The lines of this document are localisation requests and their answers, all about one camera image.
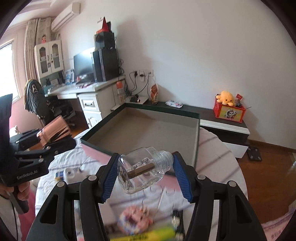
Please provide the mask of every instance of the power cord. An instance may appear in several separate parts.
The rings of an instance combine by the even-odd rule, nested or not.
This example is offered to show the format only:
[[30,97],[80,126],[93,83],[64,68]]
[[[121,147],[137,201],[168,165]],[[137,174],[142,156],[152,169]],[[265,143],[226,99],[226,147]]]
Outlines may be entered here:
[[[131,74],[134,73],[134,78],[135,78],[135,81],[133,81],[132,77],[131,77]],[[138,72],[137,71],[132,71],[129,73],[129,77],[133,83],[133,89],[132,90],[129,90],[128,89],[128,84],[127,82],[125,83],[125,86],[124,86],[124,92],[127,96],[131,96],[132,95],[132,92],[135,91],[138,87],[137,87],[137,82],[136,82],[136,77],[138,76]]]
[[117,59],[118,59],[118,71],[119,71],[119,76],[122,76],[124,74],[124,69],[122,68],[123,65],[123,59],[119,58],[119,53],[117,49],[117,45],[115,44],[116,52],[117,52]]
[[143,88],[140,92],[138,92],[137,94],[134,94],[134,95],[138,95],[138,94],[140,94],[140,93],[146,88],[146,86],[147,86],[147,93],[148,93],[148,84],[149,84],[149,75],[150,75],[150,74],[151,74],[151,73],[148,74],[147,83],[145,84],[144,88]]
[[11,206],[12,206],[13,214],[15,216],[15,229],[17,231],[17,217],[15,215],[15,207],[13,206],[12,202],[11,202]]

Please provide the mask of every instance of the white cabinet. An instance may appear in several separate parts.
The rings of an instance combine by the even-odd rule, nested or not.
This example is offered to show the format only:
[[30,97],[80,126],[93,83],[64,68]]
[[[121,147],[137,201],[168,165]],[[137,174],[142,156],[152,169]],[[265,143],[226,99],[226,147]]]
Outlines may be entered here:
[[89,128],[94,127],[96,124],[98,124],[102,120],[102,116],[100,112],[85,110],[83,113]]
[[63,70],[61,40],[36,45],[34,58],[38,80]]
[[112,86],[98,92],[79,94],[78,98],[90,128],[109,115],[111,108],[115,106]]

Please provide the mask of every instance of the yellow plush octopus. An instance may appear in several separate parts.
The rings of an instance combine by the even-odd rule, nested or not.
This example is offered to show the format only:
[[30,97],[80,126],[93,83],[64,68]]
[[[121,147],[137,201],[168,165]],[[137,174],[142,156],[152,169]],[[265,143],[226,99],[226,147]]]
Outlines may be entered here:
[[220,95],[216,96],[217,102],[222,103],[222,105],[234,106],[233,104],[233,95],[228,91],[221,91]]

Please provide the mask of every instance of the computer tower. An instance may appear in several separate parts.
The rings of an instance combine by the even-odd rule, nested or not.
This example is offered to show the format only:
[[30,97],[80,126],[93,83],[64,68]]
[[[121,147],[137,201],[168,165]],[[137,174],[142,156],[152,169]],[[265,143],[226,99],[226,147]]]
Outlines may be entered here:
[[98,49],[93,52],[93,70],[96,82],[104,82],[119,76],[117,50]]

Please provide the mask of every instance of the bottle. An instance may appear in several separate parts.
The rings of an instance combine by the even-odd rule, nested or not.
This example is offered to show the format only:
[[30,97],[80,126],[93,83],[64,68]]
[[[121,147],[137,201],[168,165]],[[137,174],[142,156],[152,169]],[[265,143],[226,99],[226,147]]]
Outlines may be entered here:
[[119,103],[123,104],[125,99],[126,99],[126,94],[124,93],[124,88],[123,88],[122,81],[117,81],[116,82],[116,87],[117,87],[117,95],[118,95],[118,98],[119,98]]
[[161,180],[173,163],[170,152],[142,147],[119,157],[118,181],[127,194],[133,194]]

